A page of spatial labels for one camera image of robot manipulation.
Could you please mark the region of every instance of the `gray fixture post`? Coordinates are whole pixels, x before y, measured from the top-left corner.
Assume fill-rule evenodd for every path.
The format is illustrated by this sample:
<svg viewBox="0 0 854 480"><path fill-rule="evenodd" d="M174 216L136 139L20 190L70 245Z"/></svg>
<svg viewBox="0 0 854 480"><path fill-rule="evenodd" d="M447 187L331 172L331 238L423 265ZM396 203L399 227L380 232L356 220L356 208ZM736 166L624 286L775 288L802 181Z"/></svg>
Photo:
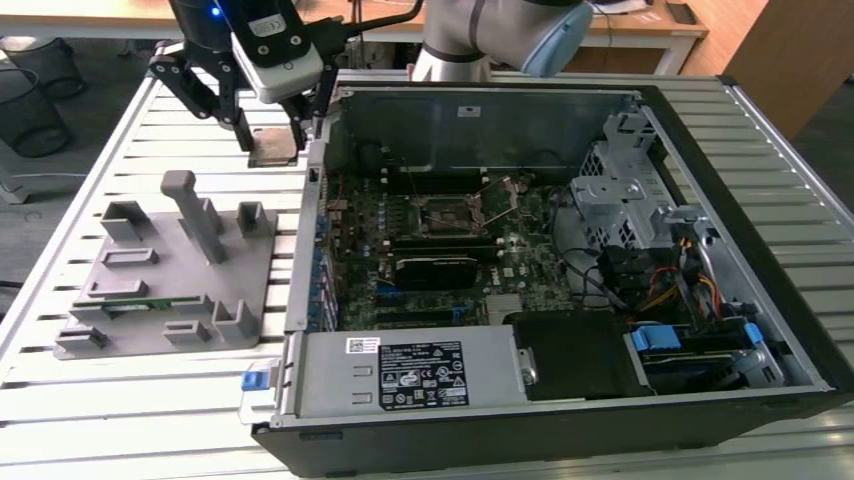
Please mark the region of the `gray fixture post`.
<svg viewBox="0 0 854 480"><path fill-rule="evenodd" d="M219 241L215 225L212 225L201 208L201 202L193 190L194 185L196 175L189 170L169 170L162 175L160 191L174 200L186 228L196 237L196 242L208 261L221 263L225 260L225 249Z"/></svg>

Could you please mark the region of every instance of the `warning label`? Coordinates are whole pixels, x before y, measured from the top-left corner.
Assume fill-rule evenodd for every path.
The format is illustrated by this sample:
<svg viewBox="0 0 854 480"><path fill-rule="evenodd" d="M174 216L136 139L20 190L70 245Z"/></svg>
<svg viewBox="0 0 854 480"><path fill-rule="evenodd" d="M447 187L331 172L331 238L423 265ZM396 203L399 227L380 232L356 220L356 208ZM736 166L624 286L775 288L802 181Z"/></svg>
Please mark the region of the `warning label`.
<svg viewBox="0 0 854 480"><path fill-rule="evenodd" d="M379 347L383 410L468 405L468 382L460 342Z"/></svg>

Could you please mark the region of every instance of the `blue release tab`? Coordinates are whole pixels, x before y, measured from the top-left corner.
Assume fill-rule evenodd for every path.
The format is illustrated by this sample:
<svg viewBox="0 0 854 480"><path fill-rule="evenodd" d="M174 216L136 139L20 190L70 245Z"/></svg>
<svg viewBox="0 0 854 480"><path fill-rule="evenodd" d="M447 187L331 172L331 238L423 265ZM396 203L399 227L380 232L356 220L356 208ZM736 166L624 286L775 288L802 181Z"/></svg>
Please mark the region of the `blue release tab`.
<svg viewBox="0 0 854 480"><path fill-rule="evenodd" d="M755 323L744 324L744 333L747 333L747 337L754 345L759 345L764 341L762 331L759 331L759 326Z"/></svg>
<svg viewBox="0 0 854 480"><path fill-rule="evenodd" d="M240 390L249 392L253 390L267 390L269 388L269 373L263 371L243 372L243 383Z"/></svg>
<svg viewBox="0 0 854 480"><path fill-rule="evenodd" d="M639 352L643 352L644 350L650 349L650 344L646 343L646 338L643 337L643 332L640 331L634 331L631 332L631 341L635 344L635 350L638 350Z"/></svg>
<svg viewBox="0 0 854 480"><path fill-rule="evenodd" d="M639 352L682 348L676 330L670 325L644 325L631 334Z"/></svg>

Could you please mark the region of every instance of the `slotted metal table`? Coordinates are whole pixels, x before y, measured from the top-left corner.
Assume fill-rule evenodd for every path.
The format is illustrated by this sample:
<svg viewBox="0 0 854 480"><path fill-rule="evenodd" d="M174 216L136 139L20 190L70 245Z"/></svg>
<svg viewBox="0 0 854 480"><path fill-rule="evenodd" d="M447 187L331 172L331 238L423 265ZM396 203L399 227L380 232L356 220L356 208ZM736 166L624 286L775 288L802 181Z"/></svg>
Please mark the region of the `slotted metal table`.
<svg viewBox="0 0 854 480"><path fill-rule="evenodd" d="M399 72L347 79L403 80ZM512 74L496 81L519 81ZM854 358L854 217L763 120L715 78L569 75L553 82L658 85L848 360ZM287 124L245 94L252 126ZM687 180L674 171L676 183ZM0 478L292 478L239 420L240 375L281 352L305 159L248 170L231 132L196 120L145 79L8 316L0 324ZM216 208L261 201L279 212L263 340L248 350L60 362L65 325L97 254L109 201L174 211L160 175L190 169ZM850 478L854 410L768 425L718 447L415 473L400 478Z"/></svg>

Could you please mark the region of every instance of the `barcode sticker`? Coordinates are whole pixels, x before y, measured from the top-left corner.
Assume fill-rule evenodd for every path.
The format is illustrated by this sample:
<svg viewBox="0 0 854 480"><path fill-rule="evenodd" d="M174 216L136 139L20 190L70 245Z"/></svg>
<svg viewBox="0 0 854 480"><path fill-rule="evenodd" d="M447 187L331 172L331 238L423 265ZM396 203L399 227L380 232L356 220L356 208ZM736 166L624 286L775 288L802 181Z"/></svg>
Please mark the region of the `barcode sticker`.
<svg viewBox="0 0 854 480"><path fill-rule="evenodd" d="M379 337L347 339L347 353L376 353L377 351Z"/></svg>

